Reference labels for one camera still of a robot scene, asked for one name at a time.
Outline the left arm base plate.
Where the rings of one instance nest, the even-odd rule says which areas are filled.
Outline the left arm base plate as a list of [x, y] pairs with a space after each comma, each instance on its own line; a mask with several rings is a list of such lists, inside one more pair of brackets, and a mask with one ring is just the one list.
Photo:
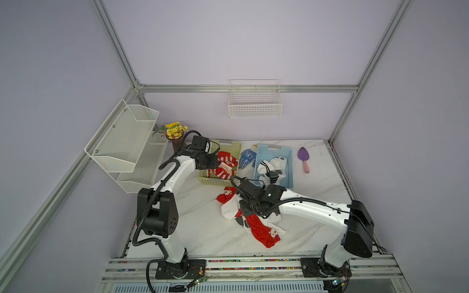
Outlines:
[[206, 271], [206, 260], [183, 260], [180, 263], [173, 264], [162, 261], [158, 263], [155, 273], [156, 280], [180, 280], [194, 279], [201, 276], [200, 272]]

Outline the white grey sport sock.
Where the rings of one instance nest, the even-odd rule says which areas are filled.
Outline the white grey sport sock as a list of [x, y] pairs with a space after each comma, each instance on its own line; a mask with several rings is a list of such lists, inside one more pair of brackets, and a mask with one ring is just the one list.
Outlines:
[[274, 159], [270, 160], [269, 162], [275, 172], [280, 171], [281, 173], [285, 173], [287, 169], [288, 160], [282, 156], [275, 156]]

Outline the red white striped santa sock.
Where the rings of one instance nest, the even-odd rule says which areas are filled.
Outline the red white striped santa sock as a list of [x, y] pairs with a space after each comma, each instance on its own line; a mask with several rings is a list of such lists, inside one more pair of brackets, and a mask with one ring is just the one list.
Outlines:
[[220, 151], [217, 154], [219, 167], [215, 171], [215, 175], [220, 179], [230, 179], [236, 175], [238, 169], [238, 160], [230, 153]]

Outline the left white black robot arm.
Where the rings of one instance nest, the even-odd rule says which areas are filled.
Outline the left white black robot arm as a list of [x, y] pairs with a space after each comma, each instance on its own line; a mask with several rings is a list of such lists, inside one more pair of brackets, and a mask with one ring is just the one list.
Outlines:
[[179, 215], [175, 196], [191, 173], [219, 167], [217, 153], [221, 148], [216, 145], [212, 150], [212, 141], [195, 130], [184, 134], [182, 142], [190, 134], [194, 136], [191, 143], [186, 147], [180, 146], [159, 166], [160, 170], [168, 165], [172, 168], [154, 186], [138, 192], [136, 228], [131, 244], [138, 247], [154, 243], [162, 252], [162, 258], [147, 263], [147, 279], [154, 263], [158, 264], [157, 273], [163, 273], [165, 277], [183, 278], [189, 272], [187, 249], [176, 234]]

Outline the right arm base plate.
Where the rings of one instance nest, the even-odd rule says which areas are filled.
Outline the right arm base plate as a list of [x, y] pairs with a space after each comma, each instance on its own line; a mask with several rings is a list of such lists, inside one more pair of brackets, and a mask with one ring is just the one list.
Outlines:
[[351, 274], [347, 262], [341, 267], [334, 267], [321, 258], [301, 258], [300, 267], [305, 278], [338, 278], [349, 277]]

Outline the white sock black bands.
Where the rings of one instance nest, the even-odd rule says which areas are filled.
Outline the white sock black bands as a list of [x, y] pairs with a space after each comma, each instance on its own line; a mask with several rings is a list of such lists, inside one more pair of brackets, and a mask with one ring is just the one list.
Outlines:
[[269, 161], [266, 160], [262, 161], [256, 170], [260, 174], [261, 181], [265, 184], [279, 184], [286, 177], [286, 172], [275, 172]]

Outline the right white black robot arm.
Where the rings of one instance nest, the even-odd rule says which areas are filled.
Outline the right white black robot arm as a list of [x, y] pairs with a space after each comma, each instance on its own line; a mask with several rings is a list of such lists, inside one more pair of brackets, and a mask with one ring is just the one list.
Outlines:
[[308, 258], [313, 264], [304, 264], [314, 277], [334, 277], [348, 273], [346, 265], [354, 256], [370, 258], [373, 248], [385, 251], [374, 240], [374, 221], [365, 205], [358, 200], [350, 204], [332, 203], [304, 197], [283, 186], [265, 187], [252, 179], [234, 176], [230, 179], [241, 198], [241, 210], [246, 217], [267, 219], [271, 214], [291, 215], [312, 220], [339, 232], [339, 236], [326, 244], [318, 258]]

